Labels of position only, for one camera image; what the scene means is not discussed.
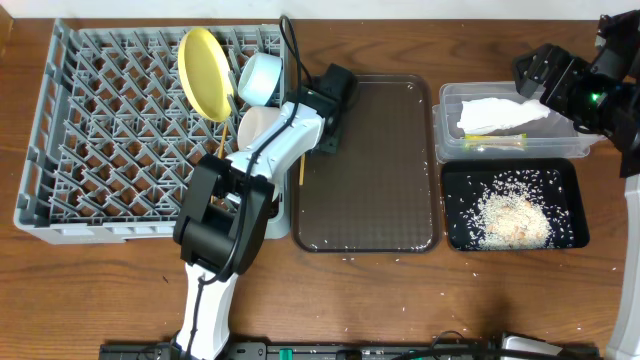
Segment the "plastic tray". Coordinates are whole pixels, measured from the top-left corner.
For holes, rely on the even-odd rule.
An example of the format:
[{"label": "plastic tray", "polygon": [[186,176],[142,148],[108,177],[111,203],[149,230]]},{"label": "plastic tray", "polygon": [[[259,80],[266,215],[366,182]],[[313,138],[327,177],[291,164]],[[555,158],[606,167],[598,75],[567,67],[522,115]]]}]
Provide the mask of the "plastic tray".
[{"label": "plastic tray", "polygon": [[294,239],[312,252],[427,252],[443,235],[429,88],[412,75],[358,80],[337,153],[308,155],[294,187]]},{"label": "plastic tray", "polygon": [[[539,99],[542,91],[532,98]],[[495,97],[518,103],[528,100],[516,92],[513,82],[446,84],[440,89],[440,106],[434,106],[436,156],[441,163],[451,160],[504,158],[580,158],[589,147],[604,140],[601,135],[584,135],[573,129],[571,120],[555,111],[544,119],[489,135],[520,135],[526,139],[467,140],[457,127],[462,102]]]},{"label": "plastic tray", "polygon": [[[178,44],[190,29],[74,31],[55,22],[14,213],[18,228],[55,244],[171,236],[193,168],[219,147],[224,125],[201,118],[180,87]],[[236,87],[256,51],[286,64],[277,25],[208,29]],[[285,79],[283,72],[272,105],[280,105]],[[226,153],[249,108],[236,100],[229,98]],[[288,218],[288,201],[270,221]],[[275,230],[267,237],[286,235],[288,220]]]}]

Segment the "green connector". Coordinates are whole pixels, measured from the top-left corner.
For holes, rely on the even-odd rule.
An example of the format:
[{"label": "green connector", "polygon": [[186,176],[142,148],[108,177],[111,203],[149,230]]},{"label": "green connector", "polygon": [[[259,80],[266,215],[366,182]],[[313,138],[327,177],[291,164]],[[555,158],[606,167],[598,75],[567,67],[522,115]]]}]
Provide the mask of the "green connector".
[{"label": "green connector", "polygon": [[293,350],[280,349],[280,360],[293,360]]},{"label": "green connector", "polygon": [[409,350],[409,354],[416,352],[416,350]]}]

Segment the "scattered rice grains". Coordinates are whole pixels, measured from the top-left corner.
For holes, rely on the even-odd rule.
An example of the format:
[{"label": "scattered rice grains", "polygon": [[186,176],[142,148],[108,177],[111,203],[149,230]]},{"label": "scattered rice grains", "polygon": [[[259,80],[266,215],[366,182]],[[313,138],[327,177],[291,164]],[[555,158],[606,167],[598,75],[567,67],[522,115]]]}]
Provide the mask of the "scattered rice grains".
[{"label": "scattered rice grains", "polygon": [[[520,173],[525,182],[517,179]],[[539,189],[541,181],[536,181],[539,174],[535,170],[504,172],[494,177],[491,186],[484,187],[475,206],[463,213],[475,247],[480,250],[554,247],[552,241],[547,244],[547,239],[554,235],[550,222],[566,224],[568,213],[545,206]],[[555,210],[552,219],[545,216],[545,212],[551,215],[551,210]]]}]

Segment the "white dish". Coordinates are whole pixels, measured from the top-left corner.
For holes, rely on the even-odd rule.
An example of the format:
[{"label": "white dish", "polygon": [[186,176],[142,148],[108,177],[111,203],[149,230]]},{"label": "white dish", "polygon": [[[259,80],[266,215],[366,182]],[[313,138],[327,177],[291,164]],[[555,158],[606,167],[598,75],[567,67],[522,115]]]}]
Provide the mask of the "white dish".
[{"label": "white dish", "polygon": [[281,71],[281,58],[256,53],[242,71],[238,83],[238,94],[251,106],[266,105],[278,85]]},{"label": "white dish", "polygon": [[267,131],[279,116],[278,108],[255,106],[247,110],[238,127],[238,149],[246,149],[253,140]]}]

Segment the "plastic dish rack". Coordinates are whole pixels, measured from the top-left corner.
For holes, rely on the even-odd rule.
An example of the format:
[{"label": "plastic dish rack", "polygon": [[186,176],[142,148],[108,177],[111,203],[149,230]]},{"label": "plastic dish rack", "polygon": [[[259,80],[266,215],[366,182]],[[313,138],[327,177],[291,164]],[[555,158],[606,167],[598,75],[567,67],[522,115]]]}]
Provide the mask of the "plastic dish rack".
[{"label": "plastic dish rack", "polygon": [[[74,31],[55,22],[14,213],[19,229],[52,244],[172,236],[194,166],[218,151],[224,127],[200,117],[180,86],[178,45],[190,29]],[[277,25],[208,29],[236,94],[256,51],[287,64]],[[281,105],[284,73],[271,105]],[[249,108],[229,101],[227,154]]]}]

